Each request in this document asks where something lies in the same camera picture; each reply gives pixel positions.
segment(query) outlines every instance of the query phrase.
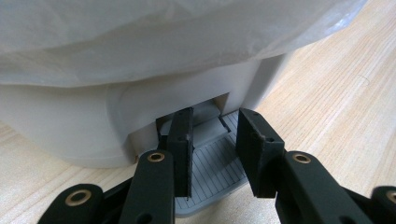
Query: light wooden surface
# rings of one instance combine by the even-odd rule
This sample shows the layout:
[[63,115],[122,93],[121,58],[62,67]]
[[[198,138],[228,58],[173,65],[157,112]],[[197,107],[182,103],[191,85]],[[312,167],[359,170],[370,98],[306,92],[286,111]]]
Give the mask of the light wooden surface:
[[[318,157],[339,183],[369,196],[396,186],[396,1],[369,1],[352,24],[296,51],[258,111],[287,150]],[[36,223],[64,189],[110,189],[134,166],[86,169],[45,153],[0,122],[0,223]],[[177,223],[277,223],[273,200],[245,185]]]

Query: white plastic sheet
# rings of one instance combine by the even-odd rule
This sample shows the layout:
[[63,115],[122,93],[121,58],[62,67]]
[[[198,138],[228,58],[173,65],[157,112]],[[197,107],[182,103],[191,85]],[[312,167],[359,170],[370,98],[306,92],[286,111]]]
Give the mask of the white plastic sheet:
[[365,0],[6,0],[0,84],[80,87],[276,56],[346,27]]

